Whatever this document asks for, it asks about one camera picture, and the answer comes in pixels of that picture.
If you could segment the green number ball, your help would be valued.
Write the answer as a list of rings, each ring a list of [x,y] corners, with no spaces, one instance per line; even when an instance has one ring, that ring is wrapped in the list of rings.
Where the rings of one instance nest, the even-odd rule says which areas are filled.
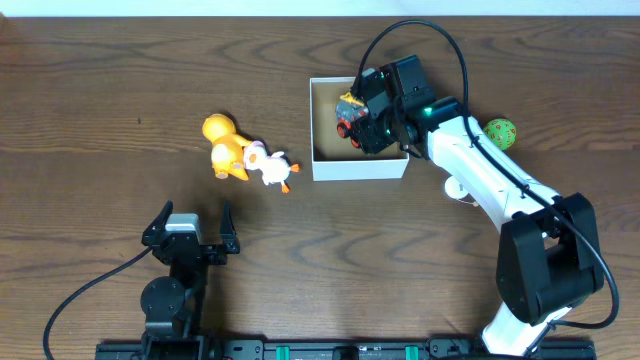
[[[484,126],[483,131],[500,150],[506,150],[516,142],[517,128],[508,119],[493,119]]]

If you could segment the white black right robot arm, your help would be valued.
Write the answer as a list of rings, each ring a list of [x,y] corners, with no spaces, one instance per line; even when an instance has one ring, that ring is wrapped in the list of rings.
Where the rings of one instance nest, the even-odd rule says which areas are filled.
[[[496,226],[502,304],[481,335],[488,353],[537,353],[546,333],[609,279],[591,203],[579,193],[563,197],[524,172],[464,103],[436,97],[416,56],[360,74],[339,98],[336,120],[338,134],[366,154],[397,143],[431,161]]]

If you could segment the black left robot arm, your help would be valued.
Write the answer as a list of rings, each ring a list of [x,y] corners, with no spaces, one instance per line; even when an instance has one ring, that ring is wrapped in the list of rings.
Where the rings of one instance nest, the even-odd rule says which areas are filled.
[[[223,357],[222,342],[203,335],[200,322],[209,268],[240,252],[229,203],[223,207],[219,236],[217,244],[202,243],[198,215],[175,213],[171,201],[144,230],[142,244],[169,267],[169,274],[149,282],[141,294],[143,359]]]

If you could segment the red grey toy truck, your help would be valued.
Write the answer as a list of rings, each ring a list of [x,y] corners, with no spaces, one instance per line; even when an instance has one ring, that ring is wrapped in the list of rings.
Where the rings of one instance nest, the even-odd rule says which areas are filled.
[[[341,138],[349,138],[354,148],[360,147],[359,140],[353,134],[354,123],[368,113],[365,103],[354,97],[350,92],[339,97],[336,105],[336,130]]]

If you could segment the white wooden rattle drum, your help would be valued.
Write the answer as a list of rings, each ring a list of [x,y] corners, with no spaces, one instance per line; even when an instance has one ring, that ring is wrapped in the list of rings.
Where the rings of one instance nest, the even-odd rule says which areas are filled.
[[[475,200],[468,201],[467,197],[469,196],[469,192],[464,188],[464,186],[453,176],[450,176],[446,179],[444,183],[444,191],[445,194],[460,203],[468,204],[473,207],[478,207],[479,204]]]

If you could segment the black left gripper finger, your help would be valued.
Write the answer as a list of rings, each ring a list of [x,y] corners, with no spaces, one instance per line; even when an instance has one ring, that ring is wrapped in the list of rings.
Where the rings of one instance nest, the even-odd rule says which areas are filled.
[[[155,219],[142,233],[141,243],[144,246],[156,246],[165,239],[166,224],[173,213],[173,202],[168,200]]]
[[[228,201],[224,202],[219,235],[224,245],[238,244],[237,233],[231,216],[231,205]]]

